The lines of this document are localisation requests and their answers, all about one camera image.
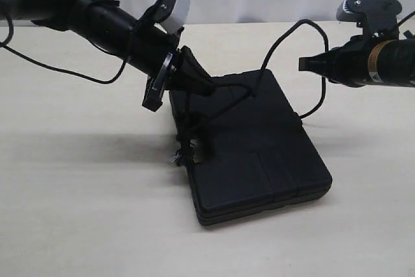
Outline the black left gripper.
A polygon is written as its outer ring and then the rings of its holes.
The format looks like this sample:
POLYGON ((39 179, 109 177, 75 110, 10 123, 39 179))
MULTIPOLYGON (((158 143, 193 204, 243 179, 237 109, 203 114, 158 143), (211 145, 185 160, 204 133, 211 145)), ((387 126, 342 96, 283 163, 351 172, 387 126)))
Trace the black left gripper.
MULTIPOLYGON (((169 70, 178 54, 178 44, 184 29, 172 34, 157 27, 126 29, 126 60, 147 75, 142 106, 148 110, 158 110, 166 88, 169 70)), ((212 95, 216 85, 208 72, 199 64, 188 46, 180 49, 174 89, 195 95, 212 95)))

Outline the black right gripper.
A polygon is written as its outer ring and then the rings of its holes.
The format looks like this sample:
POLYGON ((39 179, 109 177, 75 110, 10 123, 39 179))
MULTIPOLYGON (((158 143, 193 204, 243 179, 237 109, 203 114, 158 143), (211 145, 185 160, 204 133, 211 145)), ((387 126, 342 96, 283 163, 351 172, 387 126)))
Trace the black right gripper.
POLYGON ((301 57, 298 70, 325 77, 330 83, 361 88, 370 83, 367 74, 367 48, 363 35, 353 35, 344 45, 315 55, 301 57))

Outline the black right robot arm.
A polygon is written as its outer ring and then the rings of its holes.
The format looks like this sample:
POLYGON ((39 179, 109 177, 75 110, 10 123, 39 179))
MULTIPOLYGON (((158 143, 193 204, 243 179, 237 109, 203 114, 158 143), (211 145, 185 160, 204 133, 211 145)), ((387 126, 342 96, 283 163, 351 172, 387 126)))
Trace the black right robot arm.
POLYGON ((341 47, 299 58, 298 70, 351 88, 413 88, 414 37, 362 40, 354 36, 341 47))

